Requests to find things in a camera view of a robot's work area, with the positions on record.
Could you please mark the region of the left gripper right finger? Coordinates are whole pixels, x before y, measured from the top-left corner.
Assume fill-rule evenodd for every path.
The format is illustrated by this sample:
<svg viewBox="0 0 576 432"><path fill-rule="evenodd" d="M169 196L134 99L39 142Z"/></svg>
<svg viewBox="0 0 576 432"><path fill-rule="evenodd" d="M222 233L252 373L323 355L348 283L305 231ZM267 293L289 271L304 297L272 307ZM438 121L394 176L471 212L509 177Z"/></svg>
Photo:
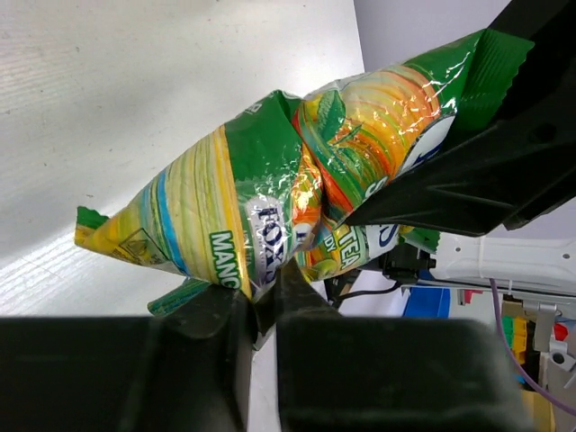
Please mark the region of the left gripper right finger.
<svg viewBox="0 0 576 432"><path fill-rule="evenodd" d="M469 319L346 317L284 265L256 306L275 327L284 431L530 431L504 346Z"/></svg>

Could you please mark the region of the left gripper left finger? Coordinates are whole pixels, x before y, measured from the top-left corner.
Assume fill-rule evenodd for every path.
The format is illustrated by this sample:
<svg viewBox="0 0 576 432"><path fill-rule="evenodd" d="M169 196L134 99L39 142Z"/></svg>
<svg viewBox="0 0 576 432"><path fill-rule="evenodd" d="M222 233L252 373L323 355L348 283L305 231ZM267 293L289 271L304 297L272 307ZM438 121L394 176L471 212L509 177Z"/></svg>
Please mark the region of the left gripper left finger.
<svg viewBox="0 0 576 432"><path fill-rule="evenodd" d="M4 431L244 431L247 298L212 286L173 314L1 321Z"/></svg>

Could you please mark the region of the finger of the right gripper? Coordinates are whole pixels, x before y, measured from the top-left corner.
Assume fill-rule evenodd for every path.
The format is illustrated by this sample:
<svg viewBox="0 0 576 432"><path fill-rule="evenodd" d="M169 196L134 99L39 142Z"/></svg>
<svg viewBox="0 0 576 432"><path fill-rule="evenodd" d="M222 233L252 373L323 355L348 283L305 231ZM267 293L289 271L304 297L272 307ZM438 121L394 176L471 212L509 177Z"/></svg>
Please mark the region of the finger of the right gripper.
<svg viewBox="0 0 576 432"><path fill-rule="evenodd" d="M575 4L513 1L477 43L451 130L350 225L479 237L515 230L575 195Z"/></svg>

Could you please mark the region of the green yellow snack packet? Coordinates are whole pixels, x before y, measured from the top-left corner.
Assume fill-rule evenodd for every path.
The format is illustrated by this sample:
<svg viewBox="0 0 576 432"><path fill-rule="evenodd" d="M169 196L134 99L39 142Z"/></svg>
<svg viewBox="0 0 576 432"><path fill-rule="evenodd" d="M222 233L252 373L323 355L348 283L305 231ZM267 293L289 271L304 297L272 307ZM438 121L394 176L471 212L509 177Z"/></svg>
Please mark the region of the green yellow snack packet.
<svg viewBox="0 0 576 432"><path fill-rule="evenodd" d="M75 244L181 275L167 315L211 284L255 300L294 261L318 281L391 251L406 223L352 227L384 187L484 130L533 48L485 29L298 97L275 90L199 139L120 211L76 212Z"/></svg>

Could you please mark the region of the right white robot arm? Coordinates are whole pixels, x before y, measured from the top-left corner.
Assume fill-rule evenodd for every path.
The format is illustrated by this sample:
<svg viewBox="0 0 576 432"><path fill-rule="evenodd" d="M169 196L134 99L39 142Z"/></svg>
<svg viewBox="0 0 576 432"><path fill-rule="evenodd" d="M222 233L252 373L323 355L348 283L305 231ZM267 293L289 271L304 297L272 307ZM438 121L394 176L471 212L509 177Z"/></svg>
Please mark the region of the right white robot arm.
<svg viewBox="0 0 576 432"><path fill-rule="evenodd" d="M492 238L575 195L575 4L513 1L477 45L462 101L439 153L369 198L350 225L399 223L439 232L426 265L383 256L389 275L564 299L575 294L571 239Z"/></svg>

